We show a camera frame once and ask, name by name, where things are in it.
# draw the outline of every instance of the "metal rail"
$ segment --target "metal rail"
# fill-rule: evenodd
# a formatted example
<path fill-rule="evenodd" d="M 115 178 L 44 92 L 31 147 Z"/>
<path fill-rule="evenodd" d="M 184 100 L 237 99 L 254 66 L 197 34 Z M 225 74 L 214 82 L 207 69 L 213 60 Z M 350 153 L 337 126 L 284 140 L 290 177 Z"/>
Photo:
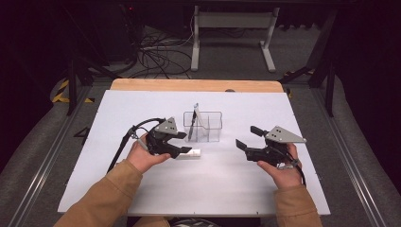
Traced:
<path fill-rule="evenodd" d="M 65 135 L 68 133 L 77 115 L 77 112 L 82 106 L 82 103 L 84 102 L 90 90 L 91 87 L 86 86 L 83 87 L 82 90 L 79 92 L 78 106 L 71 113 L 71 115 L 66 116 L 64 122 L 62 123 L 61 129 L 59 130 L 56 139 L 54 140 L 50 150 L 47 152 L 44 161 L 39 167 L 37 173 L 34 175 L 33 180 L 30 183 L 27 192 L 25 193 L 20 205 L 18 206 L 17 210 L 14 213 L 14 216 L 9 222 L 9 227 L 18 227 L 24 225 L 24 222 L 29 214 L 30 209 L 35 203 L 35 200 L 38 198 L 39 193 L 41 192 L 44 183 L 46 182 L 47 176 L 49 175 L 54 163 L 57 160 L 57 157 L 59 156 L 62 144 L 65 139 Z"/>
<path fill-rule="evenodd" d="M 384 221 L 383 217 L 381 216 L 374 198 L 369 191 L 369 188 L 363 179 L 362 175 L 360 174 L 357 164 L 355 163 L 353 156 L 348 148 L 345 140 L 343 139 L 340 130 L 337 126 L 336 119 L 334 117 L 330 117 L 324 108 L 324 97 L 323 94 L 318 89 L 311 89 L 312 95 L 314 96 L 315 100 L 319 103 L 320 110 L 325 117 L 325 121 L 327 122 L 335 140 L 336 140 L 336 147 L 339 152 L 339 156 L 344 163 L 344 167 L 350 176 L 350 179 L 354 185 L 354 188 L 357 191 L 357 195 L 359 196 L 360 201 L 362 202 L 363 208 L 368 216 L 369 221 L 371 222 L 372 226 L 377 227 L 385 227 L 386 222 Z"/>

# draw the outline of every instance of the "white surface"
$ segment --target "white surface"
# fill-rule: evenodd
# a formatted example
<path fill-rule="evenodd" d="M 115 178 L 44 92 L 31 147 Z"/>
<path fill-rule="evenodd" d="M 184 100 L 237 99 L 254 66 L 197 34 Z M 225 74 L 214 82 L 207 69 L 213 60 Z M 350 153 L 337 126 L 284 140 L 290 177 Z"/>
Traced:
<path fill-rule="evenodd" d="M 183 131 L 183 113 L 193 111 L 197 102 L 203 111 L 222 112 L 220 141 L 170 140 L 178 147 L 200 148 L 201 157 L 170 159 L 145 173 L 129 215 L 274 215 L 274 182 L 256 163 L 246 160 L 244 152 L 235 146 L 235 140 L 249 147 L 263 148 L 264 140 L 250 132 L 251 125 L 267 131 L 278 125 L 302 136 L 285 93 L 107 91 L 61 199 L 59 212 L 65 212 L 106 174 L 122 137 L 132 124 L 153 117 L 174 116 L 178 130 Z M 152 123 L 145 125 L 149 130 L 153 126 Z M 130 140 L 126 145 L 118 162 L 127 156 L 132 143 Z M 298 144 L 297 147 L 307 189 L 319 214 L 328 215 L 330 211 L 306 146 Z"/>

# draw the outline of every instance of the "brown sleeve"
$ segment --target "brown sleeve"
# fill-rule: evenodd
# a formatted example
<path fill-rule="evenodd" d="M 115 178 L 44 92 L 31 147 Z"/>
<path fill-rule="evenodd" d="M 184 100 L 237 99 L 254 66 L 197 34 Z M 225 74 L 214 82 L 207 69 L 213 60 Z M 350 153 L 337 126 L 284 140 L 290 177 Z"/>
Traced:
<path fill-rule="evenodd" d="M 124 160 L 59 219 L 55 226 L 113 226 L 127 213 L 142 173 Z"/>
<path fill-rule="evenodd" d="M 322 226 L 315 203 L 304 185 L 274 192 L 279 226 Z"/>

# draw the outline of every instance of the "metal stand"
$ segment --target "metal stand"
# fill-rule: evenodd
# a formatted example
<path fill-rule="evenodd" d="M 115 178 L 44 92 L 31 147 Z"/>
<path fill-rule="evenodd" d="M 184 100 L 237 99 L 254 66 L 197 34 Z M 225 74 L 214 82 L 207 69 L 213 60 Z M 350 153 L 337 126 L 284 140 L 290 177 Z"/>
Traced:
<path fill-rule="evenodd" d="M 333 104 L 335 72 L 334 72 L 334 66 L 332 65 L 332 57 L 328 56 L 326 50 L 326 44 L 330 36 L 331 29 L 336 20 L 336 15 L 337 15 L 337 10 L 332 9 L 327 17 L 327 20 L 323 25 L 321 34 L 319 35 L 319 38 L 316 41 L 315 46 L 313 47 L 312 53 L 310 54 L 309 59 L 307 60 L 306 66 L 293 73 L 287 72 L 288 76 L 278 80 L 282 84 L 288 83 L 293 79 L 296 79 L 299 76 L 305 74 L 306 72 L 309 72 L 312 69 L 316 69 L 311 79 L 309 80 L 308 84 L 310 87 L 317 88 L 322 85 L 322 82 L 328 75 L 325 108 L 330 116 L 333 116 L 332 104 Z"/>
<path fill-rule="evenodd" d="M 108 76 L 111 79 L 120 79 L 118 75 L 105 69 L 102 66 L 82 57 L 73 58 L 68 64 L 68 91 L 69 91 L 69 107 L 67 115 L 70 115 L 74 109 L 77 107 L 77 79 L 78 77 L 80 83 L 83 86 L 91 86 L 94 79 L 90 76 L 88 68 L 94 68 L 98 72 Z"/>
<path fill-rule="evenodd" d="M 269 44 L 277 21 L 279 8 L 273 12 L 262 13 L 240 13 L 240 12 L 203 12 L 195 6 L 194 11 L 194 45 L 192 49 L 191 70 L 197 71 L 200 58 L 200 27 L 246 27 L 246 28 L 268 28 L 268 34 L 260 47 L 265 57 L 269 72 L 275 72 L 275 66 L 269 52 Z"/>

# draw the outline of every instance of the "human hand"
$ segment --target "human hand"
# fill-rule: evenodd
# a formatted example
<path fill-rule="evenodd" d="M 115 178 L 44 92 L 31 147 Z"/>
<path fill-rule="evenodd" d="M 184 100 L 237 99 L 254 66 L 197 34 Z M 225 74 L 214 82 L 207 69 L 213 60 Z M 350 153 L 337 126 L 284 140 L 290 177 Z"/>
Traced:
<path fill-rule="evenodd" d="M 144 144 L 147 143 L 146 135 L 141 136 L 141 140 Z M 130 153 L 127 156 L 127 160 L 133 164 L 141 173 L 145 173 L 152 166 L 160 164 L 165 160 L 169 159 L 171 156 L 168 153 L 160 155 L 151 155 L 147 150 L 142 148 L 142 146 L 135 141 L 133 143 Z"/>
<path fill-rule="evenodd" d="M 294 159 L 298 159 L 297 147 L 294 144 L 287 144 L 287 148 L 292 157 Z M 258 161 L 257 165 L 263 168 L 263 170 L 269 173 L 269 175 L 271 175 L 278 189 L 298 186 L 302 184 L 301 174 L 295 167 L 277 169 L 277 167 L 263 161 Z"/>

